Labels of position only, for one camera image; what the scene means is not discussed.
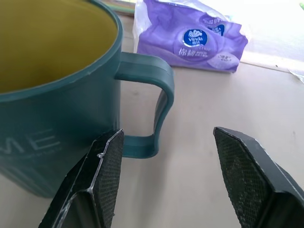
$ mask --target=blue circular logo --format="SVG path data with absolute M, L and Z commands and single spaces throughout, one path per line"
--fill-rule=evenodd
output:
M 200 29 L 189 29 L 184 34 L 184 44 L 188 47 L 205 45 L 207 43 L 207 34 Z

